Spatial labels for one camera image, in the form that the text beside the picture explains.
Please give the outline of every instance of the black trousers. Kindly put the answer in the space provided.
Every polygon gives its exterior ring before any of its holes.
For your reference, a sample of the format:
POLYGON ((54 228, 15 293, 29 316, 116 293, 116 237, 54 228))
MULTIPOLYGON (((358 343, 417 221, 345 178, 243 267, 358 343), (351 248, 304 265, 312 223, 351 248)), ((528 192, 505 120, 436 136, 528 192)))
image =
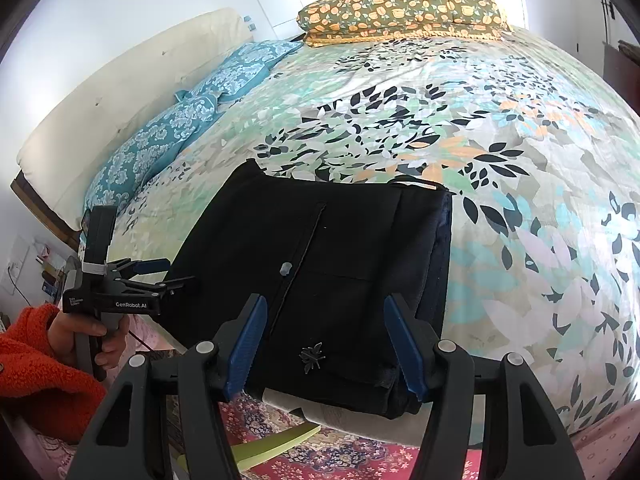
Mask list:
POLYGON ((167 274, 195 275, 201 291, 169 304, 157 321, 190 347, 211 338, 257 292, 268 301, 269 319, 246 384, 250 394, 271 388, 388 418, 415 413, 383 301, 400 292, 441 332, 451 205, 442 186, 276 178, 250 159, 210 202, 167 274), (300 354, 318 343, 318 364, 308 369, 300 354))

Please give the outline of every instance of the power outlet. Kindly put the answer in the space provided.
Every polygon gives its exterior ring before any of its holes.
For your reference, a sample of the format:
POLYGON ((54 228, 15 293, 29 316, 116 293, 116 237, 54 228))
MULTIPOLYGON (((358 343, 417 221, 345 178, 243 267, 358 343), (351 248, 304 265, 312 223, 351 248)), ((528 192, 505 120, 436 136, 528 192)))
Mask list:
POLYGON ((23 238, 19 236, 16 237, 9 255, 9 261, 0 272, 0 276, 2 276, 0 285, 9 294, 15 292, 14 283, 18 283, 18 278, 20 278, 20 272, 22 272, 22 266, 24 265, 28 252, 29 244, 23 238))

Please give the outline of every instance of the hand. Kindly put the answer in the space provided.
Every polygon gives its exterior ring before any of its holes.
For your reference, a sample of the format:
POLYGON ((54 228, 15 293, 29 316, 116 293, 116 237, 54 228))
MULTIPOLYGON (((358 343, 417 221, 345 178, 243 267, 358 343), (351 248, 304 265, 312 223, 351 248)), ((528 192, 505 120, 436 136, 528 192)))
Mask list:
MULTIPOLYGON (((67 366, 76 366, 76 332, 91 336, 104 336, 107 333, 106 327, 89 316, 82 314, 56 314, 49 330, 49 346, 56 355, 58 361, 67 366)), ((110 337, 102 340, 102 352, 96 354, 95 363, 105 370, 110 370, 118 365, 120 356, 126 347, 125 337, 129 332, 129 316, 124 315, 116 332, 110 337)))

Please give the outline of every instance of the cream headboard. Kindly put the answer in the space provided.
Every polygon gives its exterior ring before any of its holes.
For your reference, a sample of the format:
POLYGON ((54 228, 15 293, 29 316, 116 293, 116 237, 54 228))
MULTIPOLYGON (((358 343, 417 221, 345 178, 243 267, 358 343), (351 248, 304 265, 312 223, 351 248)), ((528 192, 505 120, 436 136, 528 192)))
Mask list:
POLYGON ((111 154, 239 45, 252 41, 233 9, 175 25, 113 59, 62 100, 18 152, 26 181, 73 230, 84 194, 111 154))

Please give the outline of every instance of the floral bedsheet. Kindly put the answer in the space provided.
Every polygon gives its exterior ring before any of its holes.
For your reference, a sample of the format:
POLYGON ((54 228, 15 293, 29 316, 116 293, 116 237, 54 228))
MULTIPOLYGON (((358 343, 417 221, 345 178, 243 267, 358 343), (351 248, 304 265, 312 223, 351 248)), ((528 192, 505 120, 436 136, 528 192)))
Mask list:
POLYGON ((173 258, 250 157, 284 177, 443 183, 443 336, 522 354, 569 432, 634 398, 640 118, 568 54, 521 29, 303 46, 142 189, 110 257, 173 258))

